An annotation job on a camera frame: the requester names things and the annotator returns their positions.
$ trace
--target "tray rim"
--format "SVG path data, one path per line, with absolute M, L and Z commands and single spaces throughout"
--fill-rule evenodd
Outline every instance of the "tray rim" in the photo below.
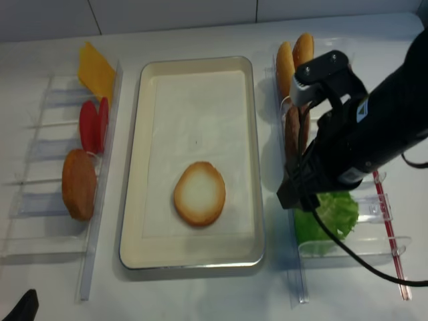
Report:
M 204 61 L 215 61 L 215 60 L 224 60 L 224 59 L 242 59 L 244 60 L 248 65 L 249 65 L 249 84 L 246 84 L 246 86 L 249 86 L 251 88 L 252 93 L 250 93 L 250 97 L 252 100 L 252 109 L 251 109 L 251 115 L 253 116 L 253 127 L 254 130 L 252 130 L 251 132 L 254 135 L 254 145 L 255 145 L 255 150 L 253 151 L 255 153 L 253 158 L 256 161 L 256 166 L 257 166 L 257 177 L 254 178 L 254 181 L 256 183 L 256 187 L 254 187 L 253 189 L 255 190 L 255 192 L 257 193 L 257 196 L 259 198 L 259 202 L 257 202 L 257 205 L 259 207 L 260 210 L 260 217 L 261 217 L 261 234 L 262 234 L 262 238 L 259 240 L 259 243 L 261 244 L 261 250 L 259 251 L 259 253 L 256 256 L 256 259 L 252 259 L 252 260 L 246 260 L 246 261 L 237 261 L 237 262 L 224 262 L 224 263 L 196 263 L 196 264 L 185 264 L 185 265 L 157 265 L 157 266 L 148 266 L 148 267 L 130 267 L 126 264 L 126 262 L 123 260 L 122 258 L 122 232 L 123 232 L 123 227 L 124 227 L 124 216 L 125 216 L 125 209 L 126 209 L 126 200 L 127 200 L 127 196 L 128 196 L 128 183 L 129 183 L 129 177 L 130 177 L 130 166 L 131 166 L 131 161 L 132 161 L 132 149 L 134 146 L 134 136 L 135 136 L 135 127 L 136 127 L 136 121 L 137 121 L 137 114 L 138 114 L 138 101 L 140 100 L 140 91 L 141 91 L 141 81 L 142 81 L 142 74 L 145 71 L 145 69 L 147 69 L 147 67 L 151 66 L 151 65 L 155 65 L 155 64 L 162 64 L 162 63 L 175 63 L 175 62 L 184 62 L 184 63 L 189 63 L 189 62 L 204 62 Z M 183 59 L 183 60 L 157 60 L 157 61 L 153 61 L 153 62 L 149 62 L 146 65 L 143 66 L 142 71 L 140 73 L 140 81 L 138 83 L 138 100 L 136 102 L 136 107 L 135 107 L 135 111 L 134 111 L 134 120 L 131 122 L 131 126 L 132 126 L 132 131 L 133 131 L 133 135 L 132 135 L 132 142 L 128 142 L 128 147 L 131 148 L 130 150 L 130 155 L 128 157 L 128 159 L 126 160 L 126 166 L 127 166 L 127 180 L 126 180 L 126 190 L 125 190 L 125 194 L 124 194 L 124 204 L 123 207 L 120 210 L 120 214 L 122 215 L 122 227 L 121 227 L 121 232 L 120 232 L 120 241 L 119 241 L 119 246 L 118 246 L 118 257 L 120 260 L 120 263 L 127 269 L 130 271 L 161 271 L 161 270 L 191 270 L 191 269 L 206 269 L 206 268 L 216 268 L 216 270 L 218 269 L 222 269 L 222 268 L 254 268 L 256 266 L 258 266 L 264 258 L 265 255 L 265 251 L 266 251 L 266 234 L 265 234 L 265 217 L 264 217 L 264 208 L 263 208 L 263 198 L 262 198 L 262 193 L 261 193 L 261 181 L 260 181 L 260 158 L 259 158 L 259 144 L 258 144 L 258 135 L 257 135 L 257 115 L 256 115 L 256 111 L 255 111 L 255 90 L 254 90 L 254 77 L 253 77 L 253 65 L 251 63 L 251 61 L 245 57 L 245 56 L 221 56 L 221 57 L 216 57 L 216 58 L 195 58 L 195 59 Z

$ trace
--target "white tray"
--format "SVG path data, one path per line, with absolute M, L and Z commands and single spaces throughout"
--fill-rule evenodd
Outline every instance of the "white tray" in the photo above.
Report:
M 155 62 L 141 73 L 120 259 L 130 269 L 248 267 L 265 247 L 249 60 Z M 223 176 L 226 202 L 195 229 L 173 190 L 195 161 Z

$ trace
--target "white tile wall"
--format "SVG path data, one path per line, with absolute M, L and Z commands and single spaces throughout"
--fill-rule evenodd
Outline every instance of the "white tile wall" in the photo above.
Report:
M 97 34 L 87 0 L 0 0 L 0 41 Z
M 90 0 L 102 33 L 255 22 L 257 0 Z
M 257 21 L 416 12 L 421 0 L 259 0 Z

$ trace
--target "black cable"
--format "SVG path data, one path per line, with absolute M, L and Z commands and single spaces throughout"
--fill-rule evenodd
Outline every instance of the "black cable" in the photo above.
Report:
M 414 169 L 428 169 L 428 163 L 414 163 L 409 160 L 407 160 L 406 156 L 404 154 L 401 154 L 401 157 L 403 160 L 408 164 L 410 167 L 413 167 Z
M 357 254 L 355 254 L 349 247 L 347 247 L 345 244 L 343 244 L 343 242 L 341 242 L 341 240 L 339 240 L 339 238 L 337 238 L 335 236 L 335 234 L 333 234 L 327 228 L 327 226 L 325 226 L 324 222 L 319 217 L 318 213 L 316 212 L 314 205 L 312 204 L 312 202 L 310 200 L 310 197 L 309 197 L 308 191 L 306 190 L 306 187 L 304 184 L 304 179 L 303 179 L 303 168 L 302 168 L 302 165 L 303 165 L 303 162 L 302 162 L 303 141 L 302 141 L 302 137 L 303 137 L 304 126 L 302 126 L 302 124 L 304 124 L 304 120 L 306 119 L 310 109 L 311 109 L 311 107 L 309 107 L 302 116 L 302 111 L 300 110 L 300 108 L 298 108 L 299 119 L 302 120 L 300 123 L 299 136 L 298 136 L 298 166 L 299 166 L 299 176 L 300 176 L 300 182 L 302 184 L 303 194 L 304 194 L 306 201 L 308 202 L 309 207 L 311 208 L 311 212 L 312 212 L 316 222 L 319 224 L 319 226 L 321 226 L 321 228 L 325 232 L 325 234 L 327 234 L 327 236 L 329 236 L 329 238 L 332 239 L 341 249 L 343 249 L 350 257 L 355 259 L 355 261 L 357 261 L 360 265 L 362 265 L 364 268 L 366 268 L 368 271 L 372 272 L 376 276 L 378 276 L 384 280 L 390 281 L 392 283 L 401 284 L 402 286 L 413 286 L 413 287 L 428 286 L 428 280 L 425 280 L 425 281 L 402 280 L 402 279 L 395 278 L 393 276 L 390 276 L 388 274 L 385 274 L 385 273 L 375 269 L 370 264 L 365 262 L 365 260 L 363 260 Z

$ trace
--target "ingredient holder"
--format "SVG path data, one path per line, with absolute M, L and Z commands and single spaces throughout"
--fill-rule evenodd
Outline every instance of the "ingredient holder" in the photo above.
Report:
M 46 263 L 55 255 L 81 256 L 79 300 L 88 300 L 90 295 L 121 83 L 122 69 L 118 64 L 104 154 L 93 157 L 97 188 L 94 215 L 89 222 L 70 217 L 61 193 L 64 159 L 72 149 L 82 147 L 78 133 L 80 108 L 86 100 L 99 105 L 77 76 L 48 77 L 38 114 L 30 115 L 33 124 L 26 128 L 33 137 L 24 166 L 12 181 L 3 182 L 16 186 L 18 192 L 8 216 L 1 218 L 1 263 L 8 264 L 9 259 L 17 255 L 38 255 L 46 259 Z
M 316 39 L 314 57 L 318 57 L 331 50 L 343 51 L 352 63 L 354 59 L 355 43 L 342 38 Z M 286 163 L 285 156 L 285 117 L 290 106 L 290 99 L 281 97 L 276 80 L 276 62 L 268 72 L 274 82 L 274 95 L 276 101 L 276 113 L 278 118 L 277 128 L 282 147 L 282 162 Z M 317 120 L 321 115 L 331 109 L 328 102 L 311 110 L 310 137 L 308 145 L 316 137 L 318 130 Z M 352 198 L 358 203 L 358 221 L 354 231 L 348 235 L 344 243 L 357 255 L 361 256 L 371 265 L 383 265 L 393 262 L 397 277 L 405 279 L 401 266 L 400 256 L 404 254 L 411 238 L 407 236 L 395 236 L 393 232 L 393 216 L 389 205 L 388 195 L 384 193 L 382 182 L 386 179 L 386 173 L 374 172 L 364 178 L 360 187 L 351 192 Z M 308 287 L 306 285 L 306 269 L 314 268 L 345 268 L 358 266 L 346 252 L 340 249 L 332 240 L 307 241 L 300 245 L 296 240 L 294 229 L 294 210 L 287 210 L 290 244 L 287 246 L 286 259 L 288 260 L 288 281 L 291 288 L 296 289 L 295 299 L 299 303 L 309 302 Z M 403 300 L 411 299 L 411 291 L 407 286 L 399 286 Z

